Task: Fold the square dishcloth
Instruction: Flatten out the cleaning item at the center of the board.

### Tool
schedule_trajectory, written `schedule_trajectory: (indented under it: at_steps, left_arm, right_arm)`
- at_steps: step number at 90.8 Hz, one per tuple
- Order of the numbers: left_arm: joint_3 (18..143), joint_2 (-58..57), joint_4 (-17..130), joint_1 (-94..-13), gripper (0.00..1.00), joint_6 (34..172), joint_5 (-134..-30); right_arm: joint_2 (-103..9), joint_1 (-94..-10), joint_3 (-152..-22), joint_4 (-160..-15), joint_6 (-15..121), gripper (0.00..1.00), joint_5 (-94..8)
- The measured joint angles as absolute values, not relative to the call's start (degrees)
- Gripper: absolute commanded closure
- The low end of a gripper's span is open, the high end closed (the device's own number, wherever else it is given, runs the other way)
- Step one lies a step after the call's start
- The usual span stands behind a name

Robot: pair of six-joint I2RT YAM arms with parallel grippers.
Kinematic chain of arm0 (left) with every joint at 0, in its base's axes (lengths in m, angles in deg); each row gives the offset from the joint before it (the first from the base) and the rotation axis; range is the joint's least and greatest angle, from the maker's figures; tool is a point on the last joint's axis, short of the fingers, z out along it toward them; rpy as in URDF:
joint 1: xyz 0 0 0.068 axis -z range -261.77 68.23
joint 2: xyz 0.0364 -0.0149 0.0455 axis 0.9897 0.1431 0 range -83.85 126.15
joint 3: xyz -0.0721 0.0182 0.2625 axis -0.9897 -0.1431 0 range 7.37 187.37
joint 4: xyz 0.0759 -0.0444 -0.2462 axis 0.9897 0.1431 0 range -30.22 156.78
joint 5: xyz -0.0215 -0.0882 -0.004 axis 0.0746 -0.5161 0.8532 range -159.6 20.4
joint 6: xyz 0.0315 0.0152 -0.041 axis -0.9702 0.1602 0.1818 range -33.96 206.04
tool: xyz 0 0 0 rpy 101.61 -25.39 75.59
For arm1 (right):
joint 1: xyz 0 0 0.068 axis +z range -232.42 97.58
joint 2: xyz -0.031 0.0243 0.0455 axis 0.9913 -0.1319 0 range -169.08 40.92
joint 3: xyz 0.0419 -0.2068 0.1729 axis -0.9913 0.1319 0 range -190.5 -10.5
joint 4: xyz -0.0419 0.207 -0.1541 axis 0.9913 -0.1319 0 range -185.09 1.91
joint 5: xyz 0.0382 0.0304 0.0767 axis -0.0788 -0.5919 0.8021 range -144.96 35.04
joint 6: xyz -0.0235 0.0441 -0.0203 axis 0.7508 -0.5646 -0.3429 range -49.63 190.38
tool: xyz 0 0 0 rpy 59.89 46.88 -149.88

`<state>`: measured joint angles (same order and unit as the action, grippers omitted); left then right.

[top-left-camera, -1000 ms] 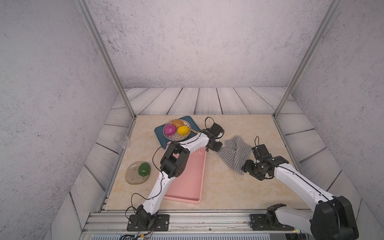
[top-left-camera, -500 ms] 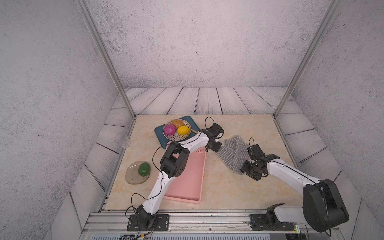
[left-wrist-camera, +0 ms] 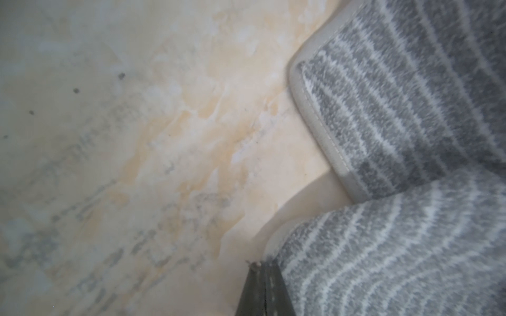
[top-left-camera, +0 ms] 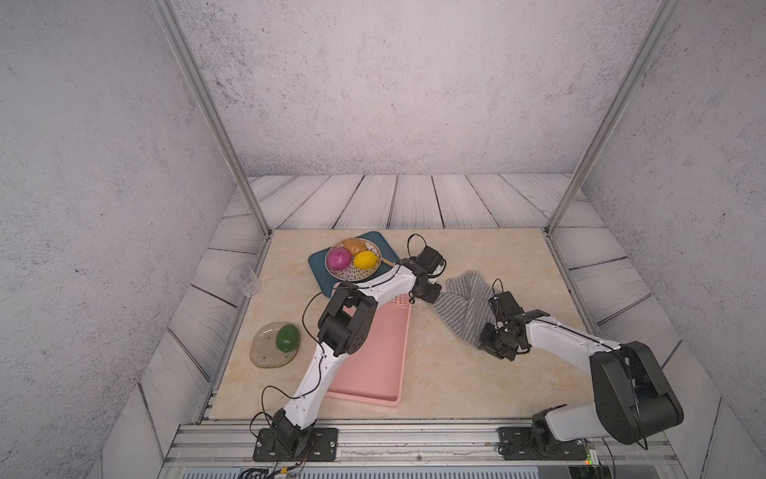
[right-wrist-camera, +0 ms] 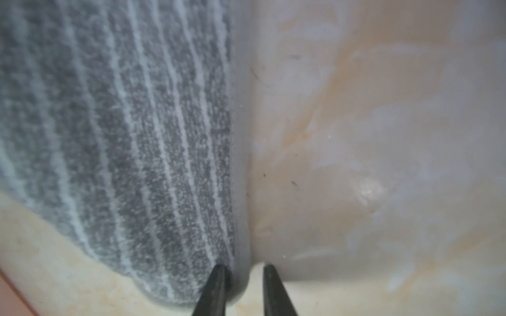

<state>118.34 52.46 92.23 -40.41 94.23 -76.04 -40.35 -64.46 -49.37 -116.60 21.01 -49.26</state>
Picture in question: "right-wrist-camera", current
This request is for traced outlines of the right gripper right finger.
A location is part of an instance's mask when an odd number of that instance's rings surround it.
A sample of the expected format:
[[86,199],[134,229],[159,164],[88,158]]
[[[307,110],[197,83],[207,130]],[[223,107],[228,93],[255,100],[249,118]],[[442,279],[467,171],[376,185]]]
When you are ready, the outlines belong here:
[[265,316],[298,316],[278,271],[272,264],[263,268],[262,290]]

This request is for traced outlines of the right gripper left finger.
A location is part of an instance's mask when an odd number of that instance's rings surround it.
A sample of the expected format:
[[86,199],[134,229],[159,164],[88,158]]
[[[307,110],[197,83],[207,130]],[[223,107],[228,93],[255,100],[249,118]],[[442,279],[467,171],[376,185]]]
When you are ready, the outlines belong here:
[[232,288],[232,276],[228,267],[217,264],[212,269],[192,316],[225,316],[227,293]]

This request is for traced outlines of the grey striped dishcloth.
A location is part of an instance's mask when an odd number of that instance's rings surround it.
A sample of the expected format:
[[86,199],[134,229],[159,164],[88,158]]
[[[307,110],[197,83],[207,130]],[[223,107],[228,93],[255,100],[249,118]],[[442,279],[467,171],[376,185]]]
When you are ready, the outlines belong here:
[[1,2],[1,189],[160,305],[249,282],[250,9]]

